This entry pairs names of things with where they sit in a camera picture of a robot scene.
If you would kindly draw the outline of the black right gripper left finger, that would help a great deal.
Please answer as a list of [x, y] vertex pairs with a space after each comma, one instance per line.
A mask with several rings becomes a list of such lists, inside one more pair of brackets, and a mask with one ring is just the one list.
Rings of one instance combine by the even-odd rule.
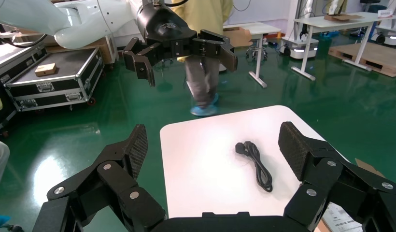
[[47, 193], [35, 232], [81, 232], [98, 211], [109, 207], [129, 232], [150, 232], [166, 219], [164, 208], [138, 184], [148, 151], [146, 128], [104, 147], [87, 168]]

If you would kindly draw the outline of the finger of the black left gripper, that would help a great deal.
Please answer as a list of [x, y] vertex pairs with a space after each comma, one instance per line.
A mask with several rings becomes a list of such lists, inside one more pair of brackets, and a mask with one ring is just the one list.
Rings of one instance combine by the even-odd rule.
[[235, 47], [227, 36], [203, 29], [192, 40], [191, 54], [217, 59], [228, 71], [234, 72], [238, 66], [234, 50]]
[[169, 50], [162, 43], [148, 44], [139, 38], [132, 38], [123, 50], [125, 66], [135, 72], [138, 79], [147, 80], [151, 87], [156, 85], [153, 67], [170, 59]]

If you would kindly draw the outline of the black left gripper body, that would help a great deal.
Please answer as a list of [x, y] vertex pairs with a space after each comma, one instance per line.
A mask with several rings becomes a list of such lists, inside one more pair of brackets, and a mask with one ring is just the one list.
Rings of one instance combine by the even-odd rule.
[[147, 47], [154, 47], [158, 59], [186, 57], [192, 54], [197, 32], [164, 2], [143, 1], [137, 13], [137, 26]]

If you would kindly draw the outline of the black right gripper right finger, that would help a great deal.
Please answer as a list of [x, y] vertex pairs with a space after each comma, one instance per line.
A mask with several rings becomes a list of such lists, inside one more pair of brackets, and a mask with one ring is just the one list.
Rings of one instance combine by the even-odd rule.
[[352, 164], [290, 121], [281, 124], [278, 145], [301, 183], [284, 209], [286, 218], [313, 231], [334, 203], [365, 232], [396, 232], [396, 183]]

